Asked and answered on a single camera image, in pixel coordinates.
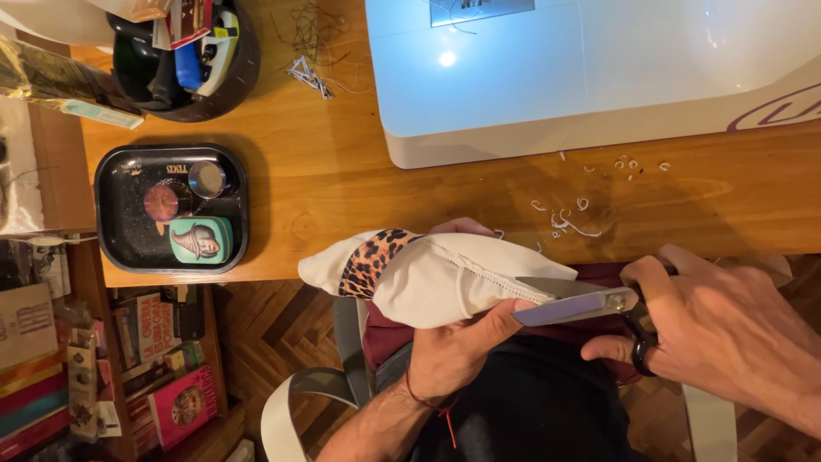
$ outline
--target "sewing machine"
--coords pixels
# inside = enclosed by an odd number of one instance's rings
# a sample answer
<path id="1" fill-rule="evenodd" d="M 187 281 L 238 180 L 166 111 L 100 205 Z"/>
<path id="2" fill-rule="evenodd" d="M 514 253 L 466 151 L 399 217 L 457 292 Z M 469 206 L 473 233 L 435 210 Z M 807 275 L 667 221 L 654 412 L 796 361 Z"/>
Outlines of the sewing machine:
<path id="1" fill-rule="evenodd" d="M 394 164 L 821 117 L 817 0 L 366 0 Z"/>

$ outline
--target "fabric scissors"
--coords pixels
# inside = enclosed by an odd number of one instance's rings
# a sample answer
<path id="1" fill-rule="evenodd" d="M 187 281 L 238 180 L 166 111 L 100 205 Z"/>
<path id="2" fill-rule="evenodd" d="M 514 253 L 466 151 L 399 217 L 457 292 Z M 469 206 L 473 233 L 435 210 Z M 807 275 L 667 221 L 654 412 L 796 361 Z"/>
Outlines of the fabric scissors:
<path id="1" fill-rule="evenodd" d="M 678 274 L 673 267 L 666 266 L 665 269 L 669 275 Z M 632 350 L 633 367 L 644 376 L 656 376 L 644 364 L 644 359 L 650 348 L 658 345 L 658 334 L 647 331 L 641 325 L 641 320 L 649 316 L 649 312 L 638 284 L 609 289 L 574 280 L 535 277 L 519 277 L 516 280 L 557 298 L 537 307 L 514 312 L 513 317 L 522 325 L 545 326 L 617 314 L 635 337 Z"/>

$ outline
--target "wooden desk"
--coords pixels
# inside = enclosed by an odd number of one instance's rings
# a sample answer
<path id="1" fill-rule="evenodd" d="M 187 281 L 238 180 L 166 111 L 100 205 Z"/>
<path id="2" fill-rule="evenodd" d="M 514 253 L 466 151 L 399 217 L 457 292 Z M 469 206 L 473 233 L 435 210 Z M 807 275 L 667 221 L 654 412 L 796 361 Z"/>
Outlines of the wooden desk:
<path id="1" fill-rule="evenodd" d="M 533 155 L 404 171 L 388 158 L 375 91 L 336 90 L 336 98 L 325 101 L 284 72 L 295 56 L 277 38 L 268 12 L 290 37 L 289 11 L 303 2 L 244 4 L 256 21 L 263 71 L 240 108 L 211 122 L 149 117 L 130 132 L 84 120 L 83 130 L 89 178 L 109 150 L 129 143 L 212 141 L 233 149 L 250 175 L 248 252 L 233 270 L 199 277 L 133 275 L 103 258 L 108 286 L 294 278 L 302 257 L 355 233 L 424 232 L 463 215 L 503 229 L 508 241 L 532 248 L 539 242 L 544 255 L 561 263 L 629 261 L 664 243 L 703 256 L 821 252 L 821 122 L 568 151 L 564 162 L 555 154 Z M 352 24 L 334 44 L 336 56 L 351 53 L 333 68 L 335 79 L 351 85 L 356 60 L 369 52 L 364 3 L 319 4 Z M 96 50 L 72 52 L 101 67 L 110 59 Z M 374 82 L 364 62 L 357 90 Z M 644 172 L 615 169 L 620 155 L 637 160 Z M 662 162 L 671 165 L 666 173 L 658 168 Z M 596 169 L 585 172 L 585 165 Z M 574 210 L 580 197 L 589 199 L 589 216 L 613 213 L 601 238 L 553 238 L 549 212 L 530 205 L 538 200 L 549 210 Z"/>

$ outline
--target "leopard print fabric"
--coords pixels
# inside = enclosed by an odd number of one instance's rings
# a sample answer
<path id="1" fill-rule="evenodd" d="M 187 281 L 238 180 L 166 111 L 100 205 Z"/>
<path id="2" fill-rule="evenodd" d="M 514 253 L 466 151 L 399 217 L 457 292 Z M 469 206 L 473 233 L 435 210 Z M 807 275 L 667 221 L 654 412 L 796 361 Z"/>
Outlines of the leopard print fabric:
<path id="1" fill-rule="evenodd" d="M 385 229 L 362 243 L 345 264 L 339 281 L 339 296 L 372 300 L 376 281 L 385 265 L 406 245 L 424 236 L 404 229 Z"/>

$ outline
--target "herringbone wooden floor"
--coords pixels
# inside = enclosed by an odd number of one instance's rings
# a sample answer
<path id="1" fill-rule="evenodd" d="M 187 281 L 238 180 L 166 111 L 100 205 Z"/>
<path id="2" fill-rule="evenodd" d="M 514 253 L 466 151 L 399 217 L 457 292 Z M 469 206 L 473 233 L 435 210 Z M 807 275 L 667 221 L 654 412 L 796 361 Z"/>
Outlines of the herringbone wooden floor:
<path id="1" fill-rule="evenodd" d="M 821 332 L 821 258 L 803 256 L 792 265 L 796 280 L 782 292 Z M 273 390 L 306 367 L 342 368 L 333 337 L 333 298 L 299 280 L 232 283 L 216 291 L 215 298 L 228 391 L 245 402 L 247 432 L 261 454 L 259 417 Z M 633 447 L 652 460 L 692 460 L 679 384 L 645 378 L 621 394 L 631 416 Z M 355 413 L 323 396 L 299 398 L 291 408 L 303 445 L 314 458 Z M 742 462 L 821 461 L 821 441 L 743 406 L 736 406 L 736 416 Z"/>

